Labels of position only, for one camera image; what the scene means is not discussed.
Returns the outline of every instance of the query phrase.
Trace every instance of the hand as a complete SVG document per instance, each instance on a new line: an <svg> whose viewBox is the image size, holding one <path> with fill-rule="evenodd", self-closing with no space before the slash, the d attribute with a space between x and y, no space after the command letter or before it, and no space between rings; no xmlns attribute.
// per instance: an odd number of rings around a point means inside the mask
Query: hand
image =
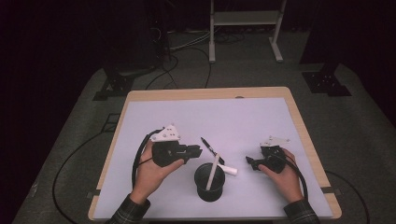
<svg viewBox="0 0 396 224"><path fill-rule="evenodd" d="M153 144L150 140L146 143L145 150L140 157L140 163L144 162L137 168L136 183L130 195L130 199L138 204L143 204L169 174L184 164L182 159L165 167L155 164L151 153Z"/></svg>
<svg viewBox="0 0 396 224"><path fill-rule="evenodd" d="M291 163L295 163L294 155L282 148L287 156L287 160ZM286 164L285 169L280 174L273 172L264 165L259 165L259 169L271 177L271 179L276 183L278 190L286 198L289 203L294 203L303 199L303 194L300 189L300 180L297 174L291 169L290 166Z"/></svg>

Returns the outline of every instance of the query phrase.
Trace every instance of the white metal frame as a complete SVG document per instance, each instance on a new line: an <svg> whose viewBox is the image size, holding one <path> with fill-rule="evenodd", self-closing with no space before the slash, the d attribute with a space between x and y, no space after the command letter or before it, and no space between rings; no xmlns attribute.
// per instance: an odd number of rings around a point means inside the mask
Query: white metal frame
<svg viewBox="0 0 396 224"><path fill-rule="evenodd" d="M279 35L280 25L285 13L287 0L282 0L280 10L272 11L232 11L232 12L215 12L214 0L210 1L210 41L209 41L209 61L216 61L215 53L215 26L216 25L263 25L275 24L274 36L269 37L271 48L273 49L276 61L283 62L277 38Z"/></svg>

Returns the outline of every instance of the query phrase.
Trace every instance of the gray carpet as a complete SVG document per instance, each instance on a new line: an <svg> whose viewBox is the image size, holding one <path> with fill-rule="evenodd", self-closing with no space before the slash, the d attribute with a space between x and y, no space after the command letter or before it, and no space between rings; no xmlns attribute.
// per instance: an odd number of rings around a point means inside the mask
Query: gray carpet
<svg viewBox="0 0 396 224"><path fill-rule="evenodd" d="M343 65L335 74L352 96L329 97L324 93L310 92L302 72L316 71L321 64L299 65L308 33L280 33L278 45L284 57L283 63L276 63L268 36L246 35L245 40L232 45L216 45L217 61L211 65L207 87L290 88L324 169L343 176L354 185L367 204L372 223L393 223L396 220L393 211L396 207L394 127L365 91L358 76ZM196 37L172 34L172 45L177 46ZM207 44L195 47L206 52L208 49ZM204 88L209 72L206 56L196 49L182 50L173 55L179 60L177 68L171 72L176 85L165 75L149 88ZM164 66L169 69L175 62L165 62ZM133 90L145 89L162 72L158 69L138 77ZM92 74L37 177L36 192L28 195L14 223L69 223L54 206L52 182L67 157L101 132L108 114L121 112L125 97L92 100L105 79L102 69ZM58 204L77 223L90 223L87 214L91 199L88 194L96 188L112 135L101 133L84 145L59 175L56 184ZM337 199L343 215L323 223L365 223L363 206L352 188L338 177L328 177L332 186L341 192Z"/></svg>

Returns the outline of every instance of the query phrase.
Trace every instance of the black cup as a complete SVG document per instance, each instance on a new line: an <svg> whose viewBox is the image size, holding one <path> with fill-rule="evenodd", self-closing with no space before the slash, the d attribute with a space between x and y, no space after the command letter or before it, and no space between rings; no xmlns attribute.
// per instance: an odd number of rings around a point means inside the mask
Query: black cup
<svg viewBox="0 0 396 224"><path fill-rule="evenodd" d="M222 187L225 181L224 171L217 166L215 175L213 176L213 181L210 190L206 190L207 180L210 176L210 171L212 170L213 163L202 164L195 171L194 181L197 186L197 192L199 197L206 202L214 202L220 198L222 194Z"/></svg>

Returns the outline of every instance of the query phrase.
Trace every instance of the plaid sleeve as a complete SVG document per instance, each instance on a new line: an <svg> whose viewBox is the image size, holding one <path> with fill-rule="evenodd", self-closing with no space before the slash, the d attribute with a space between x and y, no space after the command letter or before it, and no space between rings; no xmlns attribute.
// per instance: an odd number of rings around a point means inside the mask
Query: plaid sleeve
<svg viewBox="0 0 396 224"><path fill-rule="evenodd" d="M149 210L150 202L146 200L145 204L140 205L134 203L130 198L129 194L124 199L119 209L114 213L113 217L109 219L106 224L120 224L120 223L139 223L140 219Z"/></svg>
<svg viewBox="0 0 396 224"><path fill-rule="evenodd" d="M305 199L290 203L284 208L291 224L317 224L320 223L317 214Z"/></svg>

